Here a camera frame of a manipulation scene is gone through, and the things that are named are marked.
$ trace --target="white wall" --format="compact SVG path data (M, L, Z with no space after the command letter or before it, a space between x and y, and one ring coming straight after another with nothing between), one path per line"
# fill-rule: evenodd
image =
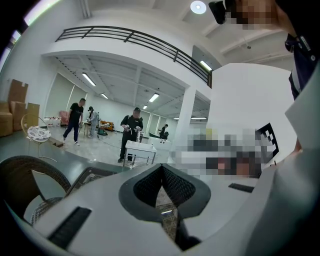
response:
M294 102L290 72L277 67L231 63L212 73L208 124L237 124L259 129L271 123L279 153L277 162L290 154L297 136L285 116Z
M144 32L172 44L190 56L193 46L196 45L213 55L220 64L227 63L219 49L200 31L196 32L185 22L156 9L137 6L134 9L130 6L110 7L93 11L92 18L81 20L77 27L92 25L115 26Z
M59 73L56 74L45 107L46 117L59 117L59 112L67 110L74 84Z
M54 42L66 27L80 19L76 0L60 1L43 13L21 35L12 49L0 76L0 99L8 99L12 79L27 83L26 103L40 104L40 117L44 116L49 92L59 71L41 52Z

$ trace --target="round patterned cushion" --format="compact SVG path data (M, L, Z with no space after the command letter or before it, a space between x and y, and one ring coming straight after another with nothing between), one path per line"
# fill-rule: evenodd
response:
M29 127L28 137L32 140L43 142L50 138L51 133L49 130L41 128L39 126L31 126Z

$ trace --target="black metal railing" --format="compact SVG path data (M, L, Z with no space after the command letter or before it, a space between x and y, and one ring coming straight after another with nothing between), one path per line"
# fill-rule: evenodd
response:
M212 71L208 71L191 56L155 36L116 26L80 26L65 29L57 41L71 38L109 38L147 47L179 63L212 87Z

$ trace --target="mesh chair back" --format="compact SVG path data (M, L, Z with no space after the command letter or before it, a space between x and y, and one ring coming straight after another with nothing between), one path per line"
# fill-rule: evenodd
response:
M32 156L14 156L0 163L2 198L23 219L27 206L41 192L32 170L53 178L65 192L71 187L67 178L52 165Z

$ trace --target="camera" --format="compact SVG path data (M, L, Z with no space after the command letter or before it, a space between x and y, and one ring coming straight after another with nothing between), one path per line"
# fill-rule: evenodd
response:
M220 25L226 22L226 13L230 12L236 4L236 0L221 0L209 3L209 8L213 13L216 22Z

